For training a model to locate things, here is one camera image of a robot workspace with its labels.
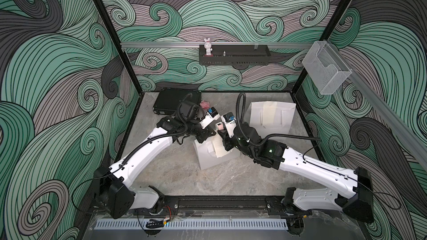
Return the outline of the white non-woven bag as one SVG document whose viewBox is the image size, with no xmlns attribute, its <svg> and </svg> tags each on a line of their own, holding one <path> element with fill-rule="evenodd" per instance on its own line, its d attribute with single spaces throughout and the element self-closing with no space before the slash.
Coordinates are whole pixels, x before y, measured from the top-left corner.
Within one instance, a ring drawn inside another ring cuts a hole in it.
<svg viewBox="0 0 427 240">
<path fill-rule="evenodd" d="M 268 134 L 288 134 L 295 114 L 296 104 L 289 102 L 252 102 L 245 114 L 249 126 L 261 137 Z"/>
<path fill-rule="evenodd" d="M 228 151 L 229 154 L 224 157 L 217 158 L 212 145 L 212 138 L 213 137 L 208 138 L 204 143 L 199 143 L 198 140 L 194 140 L 193 142 L 201 170 L 206 170 L 218 164 L 240 157 L 240 151 L 233 148 L 231 151 Z"/>
</svg>

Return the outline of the cream lined paper receipt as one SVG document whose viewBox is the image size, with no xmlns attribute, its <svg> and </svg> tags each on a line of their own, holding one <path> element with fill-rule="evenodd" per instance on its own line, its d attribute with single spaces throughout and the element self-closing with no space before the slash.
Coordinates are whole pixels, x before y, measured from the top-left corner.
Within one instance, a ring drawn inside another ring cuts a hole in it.
<svg viewBox="0 0 427 240">
<path fill-rule="evenodd" d="M 268 101 L 264 102 L 262 109 L 262 125 L 270 126 L 275 121 L 275 113 L 276 113 L 276 102 Z"/>
</svg>

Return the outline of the pink stapler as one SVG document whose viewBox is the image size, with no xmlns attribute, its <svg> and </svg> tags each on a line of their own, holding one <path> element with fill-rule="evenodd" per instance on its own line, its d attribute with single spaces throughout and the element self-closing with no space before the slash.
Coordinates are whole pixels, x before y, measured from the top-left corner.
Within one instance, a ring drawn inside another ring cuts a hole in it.
<svg viewBox="0 0 427 240">
<path fill-rule="evenodd" d="M 222 131 L 222 130 L 224 130 L 225 128 L 224 128 L 224 124 L 222 123 L 222 122 L 218 122 L 218 123 L 216 123 L 215 124 L 215 128 L 216 128 L 216 130 L 217 131 Z"/>
</svg>

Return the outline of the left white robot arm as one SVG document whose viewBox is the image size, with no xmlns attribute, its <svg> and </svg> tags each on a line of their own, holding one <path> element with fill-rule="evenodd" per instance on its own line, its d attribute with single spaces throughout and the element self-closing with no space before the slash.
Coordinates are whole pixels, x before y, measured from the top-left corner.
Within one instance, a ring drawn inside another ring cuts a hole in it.
<svg viewBox="0 0 427 240">
<path fill-rule="evenodd" d="M 195 136 L 199 143 L 214 136 L 216 133 L 210 124 L 219 118 L 219 114 L 206 114 L 201 121 L 183 122 L 177 117 L 163 117 L 135 151 L 108 167 L 101 166 L 95 170 L 95 201 L 114 219 L 141 208 L 153 213 L 161 212 L 163 194 L 153 186 L 133 188 L 133 182 L 161 151 L 181 135 Z"/>
</svg>

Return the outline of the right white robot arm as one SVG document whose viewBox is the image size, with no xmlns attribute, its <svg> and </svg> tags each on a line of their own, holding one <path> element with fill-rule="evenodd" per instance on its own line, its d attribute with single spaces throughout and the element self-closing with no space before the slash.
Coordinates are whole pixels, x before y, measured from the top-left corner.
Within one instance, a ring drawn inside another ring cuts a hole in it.
<svg viewBox="0 0 427 240">
<path fill-rule="evenodd" d="M 263 140 L 256 130 L 242 125 L 245 133 L 255 137 L 255 145 L 244 139 L 237 127 L 219 130 L 226 151 L 233 148 L 266 168 L 291 172 L 315 181 L 322 189 L 289 188 L 283 205 L 293 210 L 335 210 L 364 223 L 374 222 L 371 174 L 365 168 L 341 168 L 311 158 L 276 140 Z"/>
</svg>

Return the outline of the small pink toy figure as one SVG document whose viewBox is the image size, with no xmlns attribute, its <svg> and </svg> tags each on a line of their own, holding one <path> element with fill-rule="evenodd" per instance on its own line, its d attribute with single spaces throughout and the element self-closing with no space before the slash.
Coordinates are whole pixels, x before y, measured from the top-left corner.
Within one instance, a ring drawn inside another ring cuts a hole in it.
<svg viewBox="0 0 427 240">
<path fill-rule="evenodd" d="M 210 106 L 210 102 L 208 102 L 208 101 L 201 101 L 201 102 L 200 102 L 200 107 L 201 107 L 203 110 L 208 110 L 209 108 L 211 108 L 211 106 Z"/>
</svg>

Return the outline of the black ribbed hard case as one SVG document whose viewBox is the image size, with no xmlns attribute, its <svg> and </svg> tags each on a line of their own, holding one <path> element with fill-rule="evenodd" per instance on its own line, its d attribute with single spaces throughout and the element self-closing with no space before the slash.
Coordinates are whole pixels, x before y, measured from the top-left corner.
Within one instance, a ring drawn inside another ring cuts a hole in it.
<svg viewBox="0 0 427 240">
<path fill-rule="evenodd" d="M 165 88 L 159 92 L 152 109 L 154 114 L 172 115 L 182 100 L 186 99 L 187 101 L 199 104 L 201 97 L 201 92 L 197 90 Z"/>
</svg>

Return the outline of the white rabbit figurine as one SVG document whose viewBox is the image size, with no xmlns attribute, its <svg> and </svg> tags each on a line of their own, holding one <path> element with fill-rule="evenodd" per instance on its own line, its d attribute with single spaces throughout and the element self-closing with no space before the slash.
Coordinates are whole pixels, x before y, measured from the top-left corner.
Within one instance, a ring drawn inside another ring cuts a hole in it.
<svg viewBox="0 0 427 240">
<path fill-rule="evenodd" d="M 212 43 L 210 41 L 210 38 L 205 38 L 204 40 L 204 49 L 205 49 L 205 56 L 212 56 Z"/>
</svg>

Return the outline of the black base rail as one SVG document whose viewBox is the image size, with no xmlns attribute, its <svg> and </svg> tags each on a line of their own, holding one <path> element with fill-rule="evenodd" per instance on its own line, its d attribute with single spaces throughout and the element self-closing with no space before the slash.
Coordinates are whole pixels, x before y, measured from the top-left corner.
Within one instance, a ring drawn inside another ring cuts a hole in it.
<svg viewBox="0 0 427 240">
<path fill-rule="evenodd" d="M 298 210 L 285 196 L 165 196 L 161 203 L 160 216 L 196 211 L 259 211 L 285 218 L 312 215 L 312 211 Z"/>
</svg>

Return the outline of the black wall shelf tray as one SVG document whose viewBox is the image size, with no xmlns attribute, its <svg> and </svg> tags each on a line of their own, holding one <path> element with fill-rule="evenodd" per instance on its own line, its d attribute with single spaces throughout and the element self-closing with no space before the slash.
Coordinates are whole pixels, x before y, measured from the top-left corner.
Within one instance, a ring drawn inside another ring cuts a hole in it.
<svg viewBox="0 0 427 240">
<path fill-rule="evenodd" d="M 270 63 L 271 52 L 261 44 L 213 44 L 211 55 L 199 45 L 199 63 L 204 66 L 265 66 Z"/>
</svg>

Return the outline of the aluminium wall rail back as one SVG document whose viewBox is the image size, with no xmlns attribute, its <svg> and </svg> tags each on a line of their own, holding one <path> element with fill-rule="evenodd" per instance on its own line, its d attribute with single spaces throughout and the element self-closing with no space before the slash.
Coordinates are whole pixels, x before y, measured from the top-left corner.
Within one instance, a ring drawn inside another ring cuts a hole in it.
<svg viewBox="0 0 427 240">
<path fill-rule="evenodd" d="M 203 42 L 136 42 L 128 41 L 121 42 L 120 45 L 122 48 L 199 48 L 199 45 Z M 267 45 L 272 49 L 310 49 L 314 42 L 213 42 L 213 45 Z"/>
</svg>

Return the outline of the aluminium wall rail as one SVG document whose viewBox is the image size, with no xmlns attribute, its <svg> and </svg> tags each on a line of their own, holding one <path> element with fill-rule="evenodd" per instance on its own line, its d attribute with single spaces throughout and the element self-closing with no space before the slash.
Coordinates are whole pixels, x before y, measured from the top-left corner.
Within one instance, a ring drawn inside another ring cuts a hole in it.
<svg viewBox="0 0 427 240">
<path fill-rule="evenodd" d="M 423 49 L 409 54 L 394 44 L 378 52 L 363 53 L 347 46 L 332 46 L 351 70 L 353 82 L 399 141 L 427 166 L 427 64 Z"/>
<path fill-rule="evenodd" d="M 121 42 L 120 45 L 122 48 L 199 48 L 199 45 L 203 42 L 136 42 L 128 41 Z M 310 49 L 314 42 L 213 42 L 213 45 L 267 45 L 272 49 Z"/>
</svg>

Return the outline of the clear acrylic wall holder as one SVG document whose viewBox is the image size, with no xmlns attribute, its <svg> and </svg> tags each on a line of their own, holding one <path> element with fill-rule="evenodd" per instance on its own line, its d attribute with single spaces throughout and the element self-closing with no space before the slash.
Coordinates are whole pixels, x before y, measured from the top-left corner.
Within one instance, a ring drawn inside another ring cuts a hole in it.
<svg viewBox="0 0 427 240">
<path fill-rule="evenodd" d="M 322 95 L 334 94 L 352 74 L 348 62 L 328 41 L 314 42 L 302 64 Z"/>
</svg>

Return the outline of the black corner frame post right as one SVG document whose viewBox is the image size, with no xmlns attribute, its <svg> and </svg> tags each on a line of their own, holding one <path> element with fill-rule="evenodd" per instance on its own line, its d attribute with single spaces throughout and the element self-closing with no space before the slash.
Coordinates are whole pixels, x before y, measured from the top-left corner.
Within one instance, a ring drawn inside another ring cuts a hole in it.
<svg viewBox="0 0 427 240">
<path fill-rule="evenodd" d="M 348 9 L 348 6 L 350 5 L 352 0 L 340 0 L 337 9 L 334 11 L 331 20 L 329 21 L 326 29 L 323 31 L 320 40 L 319 41 L 329 41 L 333 31 L 335 30 L 336 26 L 341 21 L 342 17 L 344 16 L 346 10 Z M 301 86 L 305 79 L 307 77 L 310 77 L 305 69 L 302 70 L 302 73 L 300 77 L 298 78 L 297 82 L 295 83 L 291 95 L 295 96 L 301 89 Z"/>
</svg>

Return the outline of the black corner frame post left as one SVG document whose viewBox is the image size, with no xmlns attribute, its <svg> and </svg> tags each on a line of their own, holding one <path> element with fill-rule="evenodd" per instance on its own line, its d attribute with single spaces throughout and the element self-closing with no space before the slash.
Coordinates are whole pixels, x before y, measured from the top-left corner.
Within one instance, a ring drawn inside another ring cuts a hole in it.
<svg viewBox="0 0 427 240">
<path fill-rule="evenodd" d="M 107 9 L 104 6 L 103 1 L 102 0 L 92 0 L 92 2 L 94 3 L 94 5 L 95 5 L 95 7 L 96 7 L 96 9 L 100 15 L 102 22 L 106 26 L 106 31 L 108 32 L 108 34 L 112 40 L 113 46 L 115 47 L 115 49 L 116 49 L 116 51 L 117 51 L 117 53 L 118 53 L 118 55 L 122 61 L 127 73 L 129 74 L 130 79 L 131 79 L 133 85 L 135 86 L 137 93 L 139 94 L 140 97 L 142 97 L 143 96 L 142 88 L 141 88 L 139 81 L 136 77 L 136 74 L 132 68 L 132 64 L 129 60 L 128 55 L 126 54 L 126 52 L 124 52 L 122 50 L 121 41 L 119 39 L 119 36 L 118 36 L 116 30 L 114 29 L 113 23 L 112 23 L 109 15 L 107 13 Z"/>
</svg>

